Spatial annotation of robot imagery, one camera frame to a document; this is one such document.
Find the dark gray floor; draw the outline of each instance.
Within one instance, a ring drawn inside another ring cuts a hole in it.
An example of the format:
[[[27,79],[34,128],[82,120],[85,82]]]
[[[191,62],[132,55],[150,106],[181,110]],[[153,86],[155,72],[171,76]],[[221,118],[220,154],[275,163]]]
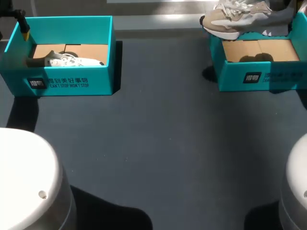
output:
[[[255,229],[246,215],[278,200],[307,111],[296,91],[219,92],[202,76],[210,64],[203,38],[123,40],[121,89],[39,99],[35,133],[73,186],[144,211],[155,230]],[[13,97],[0,81],[5,127]]]

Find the shoe pair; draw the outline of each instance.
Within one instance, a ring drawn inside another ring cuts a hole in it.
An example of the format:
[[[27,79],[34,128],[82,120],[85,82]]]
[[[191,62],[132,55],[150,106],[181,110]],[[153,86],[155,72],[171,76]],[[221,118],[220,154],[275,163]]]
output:
[[[295,14],[295,0],[283,10],[272,10],[268,0],[220,0],[200,23],[209,33],[225,40],[236,40],[248,32],[268,36],[287,36]]]
[[[103,66],[101,61],[75,57],[71,54],[59,54],[53,50],[43,58],[27,58],[26,64],[28,67],[60,67],[60,66]]]

